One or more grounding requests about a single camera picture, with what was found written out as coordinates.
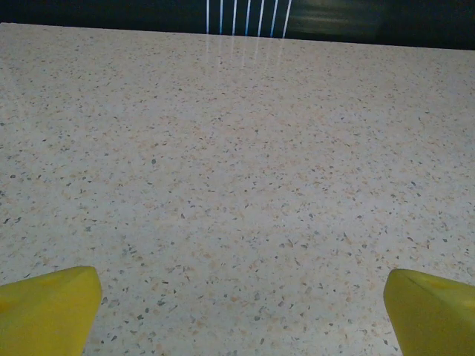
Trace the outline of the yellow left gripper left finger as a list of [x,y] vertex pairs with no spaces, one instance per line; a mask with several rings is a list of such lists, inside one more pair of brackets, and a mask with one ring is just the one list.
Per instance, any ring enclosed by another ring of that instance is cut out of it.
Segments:
[[93,266],[0,286],[0,356],[81,356],[101,300]]

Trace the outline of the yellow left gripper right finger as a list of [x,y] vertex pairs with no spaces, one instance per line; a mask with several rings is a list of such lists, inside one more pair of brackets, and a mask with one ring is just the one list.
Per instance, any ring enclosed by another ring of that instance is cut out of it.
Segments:
[[403,356],[475,356],[475,286],[395,269],[384,305]]

